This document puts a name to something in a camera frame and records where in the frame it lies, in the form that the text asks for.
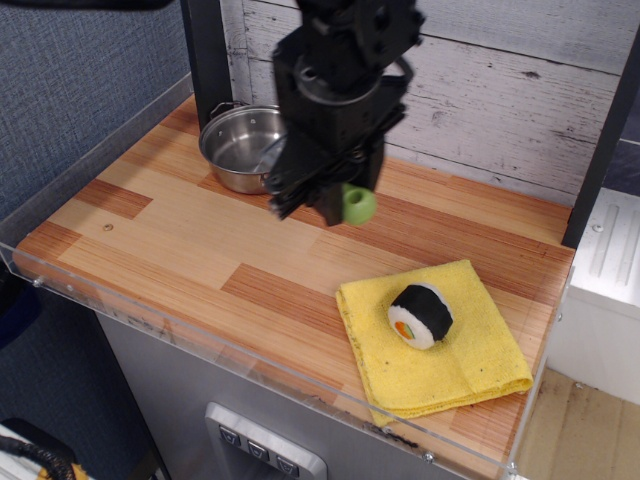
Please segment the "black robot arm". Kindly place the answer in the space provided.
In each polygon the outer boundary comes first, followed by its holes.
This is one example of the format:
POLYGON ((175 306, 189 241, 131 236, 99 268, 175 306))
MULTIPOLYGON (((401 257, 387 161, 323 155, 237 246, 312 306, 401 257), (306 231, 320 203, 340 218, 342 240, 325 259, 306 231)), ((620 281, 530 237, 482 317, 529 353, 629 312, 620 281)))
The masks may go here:
POLYGON ((273 55, 286 134, 265 180, 281 219, 301 206, 329 226, 368 221, 385 136, 405 116, 414 77, 404 54, 421 41, 414 1, 301 1, 301 25, 273 55))

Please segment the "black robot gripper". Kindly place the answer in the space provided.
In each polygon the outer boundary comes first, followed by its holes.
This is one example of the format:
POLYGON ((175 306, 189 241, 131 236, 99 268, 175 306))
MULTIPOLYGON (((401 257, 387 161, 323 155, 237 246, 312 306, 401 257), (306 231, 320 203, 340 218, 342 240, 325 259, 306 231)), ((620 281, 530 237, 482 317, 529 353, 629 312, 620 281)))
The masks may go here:
POLYGON ((343 222, 343 185, 374 191, 386 133, 405 116, 399 99, 348 105, 301 101, 280 108, 286 140, 264 186, 269 207, 281 220, 311 207, 328 227, 343 222))

